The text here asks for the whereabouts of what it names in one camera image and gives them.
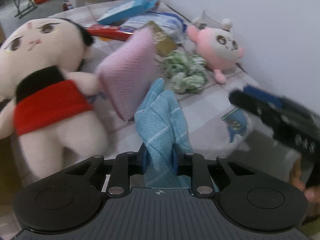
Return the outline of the person's right hand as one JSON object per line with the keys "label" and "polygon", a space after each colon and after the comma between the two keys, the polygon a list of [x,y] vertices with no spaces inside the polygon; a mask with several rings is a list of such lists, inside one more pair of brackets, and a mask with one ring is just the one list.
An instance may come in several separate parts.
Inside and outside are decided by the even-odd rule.
{"label": "person's right hand", "polygon": [[289,173],[289,183],[302,191],[309,202],[308,214],[304,222],[311,222],[319,218],[319,185],[306,187],[301,181],[301,158],[298,158]]}

